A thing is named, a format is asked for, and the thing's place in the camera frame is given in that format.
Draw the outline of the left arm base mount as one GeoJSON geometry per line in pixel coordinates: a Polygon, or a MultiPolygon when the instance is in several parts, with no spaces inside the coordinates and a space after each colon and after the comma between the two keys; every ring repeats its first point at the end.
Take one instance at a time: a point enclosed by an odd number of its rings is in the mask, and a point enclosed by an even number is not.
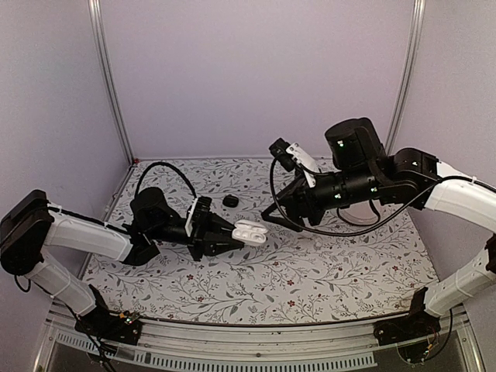
{"type": "Polygon", "coordinates": [[[96,308],[87,315],[78,315],[74,329],[98,339],[136,346],[143,327],[140,314],[129,310],[112,313],[98,290],[91,284],[89,288],[95,296],[96,308]]]}

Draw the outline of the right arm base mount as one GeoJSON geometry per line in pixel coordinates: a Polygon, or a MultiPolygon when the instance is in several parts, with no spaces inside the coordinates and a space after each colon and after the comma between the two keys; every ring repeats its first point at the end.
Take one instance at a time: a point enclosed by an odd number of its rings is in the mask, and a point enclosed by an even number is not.
{"type": "Polygon", "coordinates": [[[441,330],[439,316],[430,315],[425,309],[425,293],[428,288],[417,290],[406,315],[374,323],[374,337],[380,346],[400,343],[441,330]]]}

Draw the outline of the white earbud case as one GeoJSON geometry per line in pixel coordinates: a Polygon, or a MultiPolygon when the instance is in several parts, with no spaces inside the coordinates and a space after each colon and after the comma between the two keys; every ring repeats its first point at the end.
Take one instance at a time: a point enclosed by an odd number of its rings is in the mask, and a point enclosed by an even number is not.
{"type": "Polygon", "coordinates": [[[268,229],[261,223],[241,219],[234,224],[232,238],[249,246],[260,246],[267,241],[268,229]]]}

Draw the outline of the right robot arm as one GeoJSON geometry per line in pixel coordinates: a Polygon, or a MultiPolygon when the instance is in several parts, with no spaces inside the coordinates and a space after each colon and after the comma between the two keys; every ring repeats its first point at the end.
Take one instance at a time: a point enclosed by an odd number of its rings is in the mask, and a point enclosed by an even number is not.
{"type": "Polygon", "coordinates": [[[279,138],[269,147],[274,164],[294,172],[263,220],[296,232],[339,236],[318,227],[329,210],[362,202],[428,210],[495,231],[495,188],[470,177],[436,156],[407,147],[386,153],[374,124],[367,117],[347,119],[325,131],[334,171],[323,172],[297,143],[279,138]]]}

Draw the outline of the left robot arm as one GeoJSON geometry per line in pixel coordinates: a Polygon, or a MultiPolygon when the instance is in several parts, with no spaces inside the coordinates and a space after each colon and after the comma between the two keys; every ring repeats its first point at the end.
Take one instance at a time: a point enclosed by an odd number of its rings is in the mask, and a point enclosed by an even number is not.
{"type": "Polygon", "coordinates": [[[111,226],[49,202],[35,189],[20,201],[14,194],[1,199],[1,282],[7,276],[35,283],[65,304],[98,336],[109,336],[115,320],[98,292],[79,281],[74,270],[50,254],[50,248],[94,253],[118,263],[139,266],[155,258],[158,243],[186,246],[199,261],[247,245],[238,222],[232,224],[210,209],[209,198],[195,198],[185,217],[167,203],[158,188],[140,191],[131,201],[132,221],[111,226]]]}

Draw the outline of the black earbud charging case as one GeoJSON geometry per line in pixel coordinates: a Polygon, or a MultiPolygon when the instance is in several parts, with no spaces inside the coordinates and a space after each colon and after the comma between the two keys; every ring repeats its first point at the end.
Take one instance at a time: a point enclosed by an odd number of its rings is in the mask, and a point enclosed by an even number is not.
{"type": "Polygon", "coordinates": [[[239,205],[239,199],[235,195],[226,195],[222,200],[222,204],[228,208],[235,208],[239,205]]]}

